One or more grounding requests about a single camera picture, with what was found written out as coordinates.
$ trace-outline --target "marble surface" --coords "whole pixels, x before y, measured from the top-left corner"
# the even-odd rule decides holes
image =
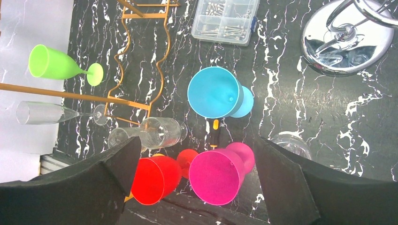
[[[222,120],[220,146],[230,142],[248,145],[260,135],[271,138],[282,131],[300,135],[310,146],[313,160],[355,176],[396,180],[398,175],[398,50],[394,38],[387,54],[357,75],[333,78],[316,73],[301,57],[300,33],[310,16],[327,1],[260,1],[257,29],[248,47],[201,42],[191,35],[197,1],[182,0],[170,12],[170,55],[163,63],[165,88],[153,105],[152,116],[183,120],[187,138],[173,147],[152,150],[172,157],[183,149],[209,150],[209,124],[187,100],[187,87],[196,72],[209,66],[231,71],[254,94],[254,108],[243,118]],[[104,81],[91,87],[83,75],[65,81],[65,90],[106,96],[120,79],[113,56],[127,43],[121,24],[122,8],[115,0],[75,0],[68,54],[82,69],[100,63]],[[128,20],[132,35],[127,54],[120,56],[125,80],[114,92],[117,97],[149,103],[160,88],[156,61],[166,50],[163,20]],[[65,99],[64,104],[89,112],[98,102]],[[142,121],[146,112],[111,104],[113,115]],[[116,127],[130,124],[108,120],[103,127],[92,118],[78,117],[60,124],[57,149],[76,161],[107,149],[107,136]],[[235,200],[226,208],[267,221],[256,169],[246,176]],[[180,193],[195,194],[182,180]]]

